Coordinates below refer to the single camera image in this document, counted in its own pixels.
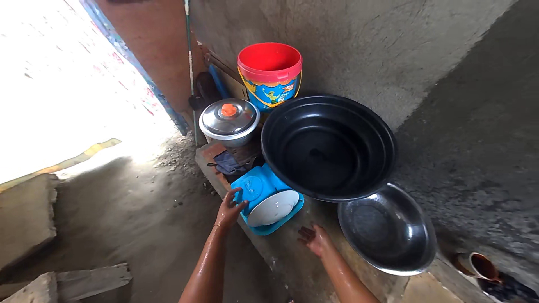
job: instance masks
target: aluminum pot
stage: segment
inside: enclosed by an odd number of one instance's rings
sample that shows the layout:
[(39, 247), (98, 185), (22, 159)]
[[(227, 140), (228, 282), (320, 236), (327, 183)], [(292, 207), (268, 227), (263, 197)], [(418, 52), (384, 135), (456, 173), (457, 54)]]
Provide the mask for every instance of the aluminum pot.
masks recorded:
[(246, 145), (260, 121), (260, 112), (242, 99), (223, 99), (202, 111), (198, 125), (208, 137), (226, 147)]

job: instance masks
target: red bucket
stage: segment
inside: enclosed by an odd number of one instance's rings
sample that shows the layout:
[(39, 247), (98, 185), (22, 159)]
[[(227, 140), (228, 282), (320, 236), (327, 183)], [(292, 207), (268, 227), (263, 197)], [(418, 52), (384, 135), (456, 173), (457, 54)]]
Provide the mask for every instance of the red bucket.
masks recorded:
[(238, 71), (261, 111), (297, 95), (302, 63), (297, 49), (275, 42), (253, 44), (238, 54)]

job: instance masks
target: cup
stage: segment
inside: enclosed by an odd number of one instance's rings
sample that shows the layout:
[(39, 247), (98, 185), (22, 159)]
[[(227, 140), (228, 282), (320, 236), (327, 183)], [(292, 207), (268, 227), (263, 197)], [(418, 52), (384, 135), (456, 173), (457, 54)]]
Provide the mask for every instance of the cup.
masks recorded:
[(496, 266), (480, 253), (470, 252), (458, 254), (455, 260), (455, 266), (467, 276), (502, 283)]

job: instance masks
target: black plastic basin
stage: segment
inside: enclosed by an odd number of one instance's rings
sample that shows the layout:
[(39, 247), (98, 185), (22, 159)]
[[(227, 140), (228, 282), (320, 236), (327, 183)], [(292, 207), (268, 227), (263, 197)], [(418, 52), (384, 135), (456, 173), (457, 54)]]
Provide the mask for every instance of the black plastic basin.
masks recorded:
[(275, 174), (312, 198), (345, 202), (386, 185), (396, 142), (373, 111), (334, 95), (296, 98), (264, 123), (262, 153)]

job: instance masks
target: white plate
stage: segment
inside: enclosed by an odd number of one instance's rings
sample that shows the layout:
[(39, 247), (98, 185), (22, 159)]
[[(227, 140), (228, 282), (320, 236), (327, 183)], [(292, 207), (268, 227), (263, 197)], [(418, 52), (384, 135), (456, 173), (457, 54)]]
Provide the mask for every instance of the white plate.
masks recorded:
[(300, 199), (298, 192), (285, 190), (260, 202), (247, 217), (247, 225), (257, 227), (273, 224), (292, 211)]

